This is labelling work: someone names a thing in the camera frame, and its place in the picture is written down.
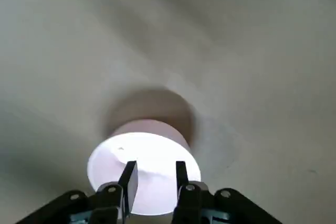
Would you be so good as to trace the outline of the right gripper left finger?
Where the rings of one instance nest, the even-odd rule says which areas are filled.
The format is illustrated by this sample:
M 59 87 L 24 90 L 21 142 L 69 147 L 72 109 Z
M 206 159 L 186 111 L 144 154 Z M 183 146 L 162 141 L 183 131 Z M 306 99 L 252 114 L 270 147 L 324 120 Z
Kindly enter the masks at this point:
M 91 196 L 70 190 L 18 223 L 125 223 L 137 188 L 137 162 L 129 161 L 117 182 L 104 183 Z

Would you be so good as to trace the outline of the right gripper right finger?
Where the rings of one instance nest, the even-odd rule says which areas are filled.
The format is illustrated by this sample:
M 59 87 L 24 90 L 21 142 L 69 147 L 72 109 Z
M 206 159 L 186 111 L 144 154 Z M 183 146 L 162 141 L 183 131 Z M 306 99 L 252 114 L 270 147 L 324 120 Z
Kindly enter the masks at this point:
M 176 162 L 177 204 L 172 223 L 280 223 L 232 188 L 211 194 L 206 184 L 188 179 L 184 161 Z

